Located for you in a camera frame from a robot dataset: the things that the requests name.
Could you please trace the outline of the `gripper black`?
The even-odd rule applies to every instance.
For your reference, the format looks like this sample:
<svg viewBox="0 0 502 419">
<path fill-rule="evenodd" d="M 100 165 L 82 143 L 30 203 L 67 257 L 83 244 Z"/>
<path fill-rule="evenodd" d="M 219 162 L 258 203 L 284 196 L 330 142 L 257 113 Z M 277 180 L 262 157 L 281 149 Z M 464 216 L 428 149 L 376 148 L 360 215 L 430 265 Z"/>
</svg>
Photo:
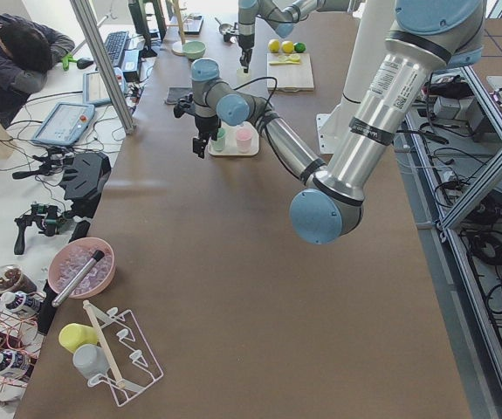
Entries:
<svg viewBox="0 0 502 419">
<path fill-rule="evenodd" d="M 238 45 L 241 49 L 239 63 L 244 72 L 248 72 L 254 48 L 254 38 L 239 38 Z"/>
<path fill-rule="evenodd" d="M 203 159 L 209 142 L 217 140 L 218 130 L 221 127 L 218 116 L 208 107 L 198 105 L 192 93 L 184 95 L 175 103 L 173 113 L 176 118 L 181 118 L 184 114 L 194 118 L 197 137 L 192 138 L 192 151 Z"/>
</svg>

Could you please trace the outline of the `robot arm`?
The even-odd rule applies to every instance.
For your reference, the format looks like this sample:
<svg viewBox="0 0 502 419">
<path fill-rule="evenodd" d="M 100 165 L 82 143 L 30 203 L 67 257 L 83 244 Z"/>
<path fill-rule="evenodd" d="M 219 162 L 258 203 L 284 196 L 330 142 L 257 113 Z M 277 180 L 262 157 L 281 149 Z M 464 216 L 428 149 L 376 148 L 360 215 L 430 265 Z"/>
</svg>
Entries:
<svg viewBox="0 0 502 419">
<path fill-rule="evenodd" d="M 238 45 L 241 49 L 240 65 L 247 73 L 255 47 L 256 20 L 263 19 L 279 37 L 286 38 L 295 24 L 314 11 L 343 11 L 353 13 L 361 1 L 354 0 L 302 0 L 293 1 L 280 9 L 270 0 L 239 0 L 237 2 Z"/>
<path fill-rule="evenodd" d="M 290 206 L 296 233 L 311 244 L 328 244 L 361 221 L 363 188 L 393 141 L 428 77 L 471 65 L 483 50 L 485 5 L 481 1 L 398 1 L 385 32 L 385 55 L 358 110 L 338 130 L 330 161 L 318 157 L 275 112 L 268 99 L 239 93 L 222 80 L 218 63 L 200 58 L 191 66 L 192 91 L 174 115 L 191 115 L 202 154 L 222 124 L 251 123 L 285 168 L 304 185 Z"/>
</svg>

